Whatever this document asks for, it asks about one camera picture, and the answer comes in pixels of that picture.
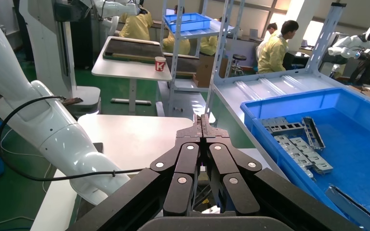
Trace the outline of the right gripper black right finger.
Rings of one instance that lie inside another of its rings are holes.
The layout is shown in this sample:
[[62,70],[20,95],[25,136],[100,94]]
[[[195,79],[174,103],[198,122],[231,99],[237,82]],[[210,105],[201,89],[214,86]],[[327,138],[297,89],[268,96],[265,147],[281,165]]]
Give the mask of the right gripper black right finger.
[[226,130],[209,124],[201,116],[203,165],[210,180],[211,192],[220,212],[233,211],[238,216],[253,216],[260,205],[251,190],[251,178],[263,169],[256,159],[235,148]]

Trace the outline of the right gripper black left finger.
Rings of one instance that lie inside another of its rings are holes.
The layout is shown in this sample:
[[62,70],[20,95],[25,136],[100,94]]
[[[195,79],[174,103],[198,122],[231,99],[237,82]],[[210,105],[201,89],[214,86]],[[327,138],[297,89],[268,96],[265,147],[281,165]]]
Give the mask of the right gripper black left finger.
[[165,217],[188,216],[192,210],[198,184],[201,138],[201,117],[194,114],[193,125],[176,132],[174,147],[150,164],[150,168],[167,181],[162,207]]

